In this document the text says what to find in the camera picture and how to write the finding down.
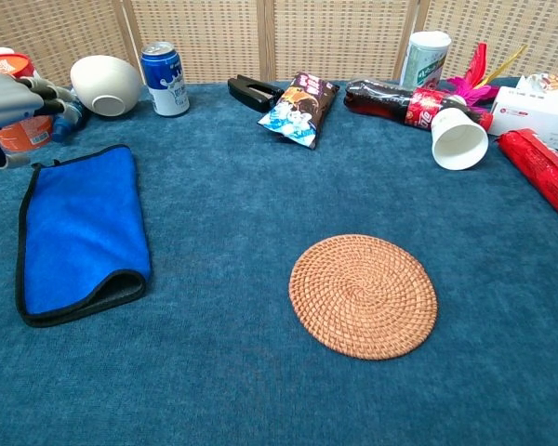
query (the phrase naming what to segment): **red packaging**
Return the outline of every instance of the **red packaging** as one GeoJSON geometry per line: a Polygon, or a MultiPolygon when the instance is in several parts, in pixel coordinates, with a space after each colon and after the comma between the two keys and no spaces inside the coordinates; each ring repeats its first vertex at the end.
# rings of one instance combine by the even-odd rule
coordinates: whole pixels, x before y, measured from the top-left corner
{"type": "Polygon", "coordinates": [[[558,211],[558,154],[530,129],[512,130],[498,138],[502,152],[558,211]]]}

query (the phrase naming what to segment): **black stapler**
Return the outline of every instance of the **black stapler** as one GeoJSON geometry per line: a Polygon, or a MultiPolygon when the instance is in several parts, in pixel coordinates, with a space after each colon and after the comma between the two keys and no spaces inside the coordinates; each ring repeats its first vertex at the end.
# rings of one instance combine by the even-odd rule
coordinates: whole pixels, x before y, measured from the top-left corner
{"type": "Polygon", "coordinates": [[[230,94],[257,112],[268,112],[285,93],[282,88],[275,85],[255,81],[242,74],[227,81],[230,94]]]}

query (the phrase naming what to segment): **white paper cup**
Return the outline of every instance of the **white paper cup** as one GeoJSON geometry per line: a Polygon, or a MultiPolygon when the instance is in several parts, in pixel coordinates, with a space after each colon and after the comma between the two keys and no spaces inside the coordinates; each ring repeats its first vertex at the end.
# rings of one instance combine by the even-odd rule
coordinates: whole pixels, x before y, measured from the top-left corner
{"type": "Polygon", "coordinates": [[[487,152],[485,130],[458,109],[444,109],[432,119],[432,156],[448,170],[478,164],[487,152]]]}

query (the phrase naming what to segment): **rattan coaster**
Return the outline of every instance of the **rattan coaster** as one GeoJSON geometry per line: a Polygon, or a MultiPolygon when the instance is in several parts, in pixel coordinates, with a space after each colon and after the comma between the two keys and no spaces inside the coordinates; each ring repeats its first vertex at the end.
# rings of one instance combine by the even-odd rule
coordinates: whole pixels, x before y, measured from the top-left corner
{"type": "Polygon", "coordinates": [[[291,272],[289,298],[312,336],[367,360],[406,354],[436,321],[436,293],[421,264],[365,235],[339,235],[310,247],[291,272]]]}

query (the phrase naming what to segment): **teal carpet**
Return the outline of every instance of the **teal carpet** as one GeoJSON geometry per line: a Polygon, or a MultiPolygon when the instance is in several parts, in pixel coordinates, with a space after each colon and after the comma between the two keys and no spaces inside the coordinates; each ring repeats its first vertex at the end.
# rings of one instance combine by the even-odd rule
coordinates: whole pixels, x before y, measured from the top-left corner
{"type": "Polygon", "coordinates": [[[33,155],[133,151],[153,263],[136,302],[27,326],[14,276],[32,169],[0,171],[0,445],[558,445],[558,214],[495,142],[445,171],[429,133],[351,113],[341,89],[309,151],[226,85],[189,94],[180,118],[143,100],[33,155]],[[434,330],[402,358],[342,356],[291,307],[294,262],[346,233],[432,278],[434,330]]]}

